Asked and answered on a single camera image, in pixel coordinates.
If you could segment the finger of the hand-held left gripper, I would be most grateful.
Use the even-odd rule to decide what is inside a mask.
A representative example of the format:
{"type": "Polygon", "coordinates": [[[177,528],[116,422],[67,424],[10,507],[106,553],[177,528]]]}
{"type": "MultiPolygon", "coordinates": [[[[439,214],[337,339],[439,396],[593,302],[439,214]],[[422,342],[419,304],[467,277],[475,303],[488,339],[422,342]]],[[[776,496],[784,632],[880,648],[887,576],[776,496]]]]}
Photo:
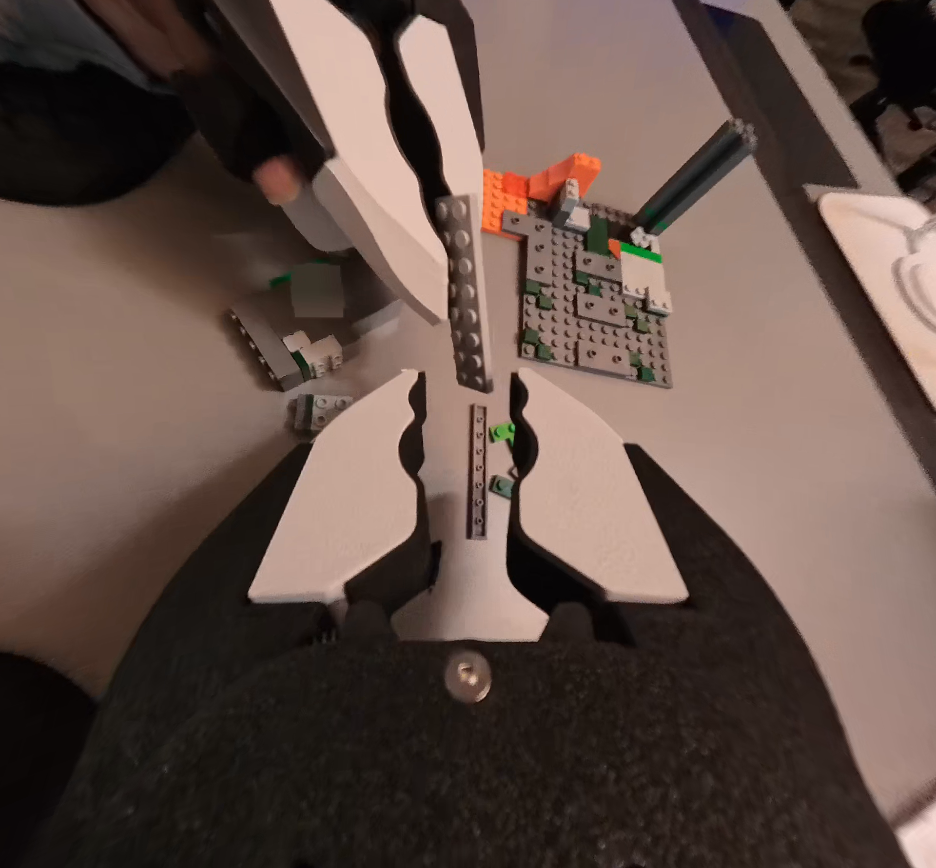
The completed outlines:
{"type": "Polygon", "coordinates": [[[404,79],[404,149],[428,204],[483,192],[483,160],[449,32],[415,16],[396,37],[404,79]]]}
{"type": "Polygon", "coordinates": [[[448,315],[448,258],[391,129],[371,42],[328,0],[269,0],[333,153],[312,181],[370,268],[429,324],[448,315]]]}

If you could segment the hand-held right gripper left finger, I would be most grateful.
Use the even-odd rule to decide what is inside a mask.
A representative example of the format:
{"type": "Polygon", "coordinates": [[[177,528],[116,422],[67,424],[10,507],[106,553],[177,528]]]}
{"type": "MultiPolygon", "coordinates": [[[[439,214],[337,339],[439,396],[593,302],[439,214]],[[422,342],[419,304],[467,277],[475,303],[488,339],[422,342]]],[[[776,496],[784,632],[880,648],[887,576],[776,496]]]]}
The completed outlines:
{"type": "Polygon", "coordinates": [[[257,604],[373,602],[391,616],[429,589],[435,560],[419,476],[426,378],[402,371],[312,443],[249,587],[257,604]]]}

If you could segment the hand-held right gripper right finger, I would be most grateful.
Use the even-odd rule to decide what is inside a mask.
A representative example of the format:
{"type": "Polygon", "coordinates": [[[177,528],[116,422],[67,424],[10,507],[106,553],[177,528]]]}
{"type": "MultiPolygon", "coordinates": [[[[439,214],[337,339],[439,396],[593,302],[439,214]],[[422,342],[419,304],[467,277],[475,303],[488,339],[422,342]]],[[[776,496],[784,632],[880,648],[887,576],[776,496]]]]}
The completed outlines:
{"type": "Polygon", "coordinates": [[[563,602],[684,603],[688,588],[618,433],[531,368],[511,377],[510,419],[514,587],[548,614],[563,602]]]}

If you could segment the long grey lego plate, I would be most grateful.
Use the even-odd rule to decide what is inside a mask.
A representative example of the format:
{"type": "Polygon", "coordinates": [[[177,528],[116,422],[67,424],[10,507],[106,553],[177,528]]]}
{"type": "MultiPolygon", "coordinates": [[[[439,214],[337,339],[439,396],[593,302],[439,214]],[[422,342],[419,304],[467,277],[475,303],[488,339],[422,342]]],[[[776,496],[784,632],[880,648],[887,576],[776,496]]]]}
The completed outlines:
{"type": "Polygon", "coordinates": [[[458,383],[493,391],[481,214],[475,194],[438,198],[435,226],[448,256],[448,319],[458,383]]]}

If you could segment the partly built grey lego model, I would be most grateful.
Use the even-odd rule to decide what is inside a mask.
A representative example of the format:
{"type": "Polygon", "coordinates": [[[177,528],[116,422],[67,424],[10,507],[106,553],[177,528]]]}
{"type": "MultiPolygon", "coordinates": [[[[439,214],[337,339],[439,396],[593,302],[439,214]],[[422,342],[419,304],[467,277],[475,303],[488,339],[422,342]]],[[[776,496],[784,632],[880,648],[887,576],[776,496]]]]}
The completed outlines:
{"type": "Polygon", "coordinates": [[[661,235],[756,147],[727,120],[634,214],[586,199],[602,163],[584,153],[533,176],[486,169],[482,229],[521,245],[519,357],[672,388],[661,235]]]}

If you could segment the small grey green-striped lego brick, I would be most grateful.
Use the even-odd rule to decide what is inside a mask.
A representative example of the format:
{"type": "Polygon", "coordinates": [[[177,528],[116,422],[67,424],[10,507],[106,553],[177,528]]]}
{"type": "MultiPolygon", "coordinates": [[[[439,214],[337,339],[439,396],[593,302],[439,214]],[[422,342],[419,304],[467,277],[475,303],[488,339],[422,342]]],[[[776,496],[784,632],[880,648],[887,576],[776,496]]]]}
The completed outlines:
{"type": "Polygon", "coordinates": [[[298,437],[310,441],[355,401],[350,395],[300,394],[288,405],[288,422],[298,437]]]}

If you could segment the narrow dark grey lego plate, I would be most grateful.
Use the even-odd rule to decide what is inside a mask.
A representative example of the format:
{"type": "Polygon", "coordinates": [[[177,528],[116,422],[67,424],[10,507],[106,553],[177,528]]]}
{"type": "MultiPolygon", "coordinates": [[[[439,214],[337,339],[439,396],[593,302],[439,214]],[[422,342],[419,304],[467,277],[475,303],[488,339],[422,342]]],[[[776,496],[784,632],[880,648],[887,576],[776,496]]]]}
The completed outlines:
{"type": "Polygon", "coordinates": [[[466,511],[466,538],[472,541],[481,541],[487,538],[487,445],[487,407],[474,403],[470,406],[470,449],[466,511]]]}

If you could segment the white stand with wooden board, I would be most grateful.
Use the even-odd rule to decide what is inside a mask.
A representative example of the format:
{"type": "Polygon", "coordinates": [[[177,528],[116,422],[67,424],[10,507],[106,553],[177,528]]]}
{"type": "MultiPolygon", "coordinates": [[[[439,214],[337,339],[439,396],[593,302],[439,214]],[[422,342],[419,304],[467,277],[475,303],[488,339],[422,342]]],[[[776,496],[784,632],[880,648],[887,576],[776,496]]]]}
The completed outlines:
{"type": "Polygon", "coordinates": [[[830,189],[820,218],[918,386],[935,406],[934,212],[906,195],[830,189]]]}

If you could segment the black office chair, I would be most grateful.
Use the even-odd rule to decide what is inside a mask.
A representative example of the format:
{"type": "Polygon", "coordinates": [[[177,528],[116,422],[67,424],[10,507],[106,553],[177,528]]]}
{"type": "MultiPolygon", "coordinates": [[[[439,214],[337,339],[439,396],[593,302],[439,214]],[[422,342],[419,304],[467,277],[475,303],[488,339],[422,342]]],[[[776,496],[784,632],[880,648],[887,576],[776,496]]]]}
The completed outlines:
{"type": "Polygon", "coordinates": [[[890,105],[907,115],[912,130],[922,129],[917,109],[935,109],[935,20],[916,0],[883,0],[862,17],[861,29],[870,54],[852,62],[867,63],[877,83],[852,102],[850,110],[872,146],[882,152],[877,121],[890,105]]]}

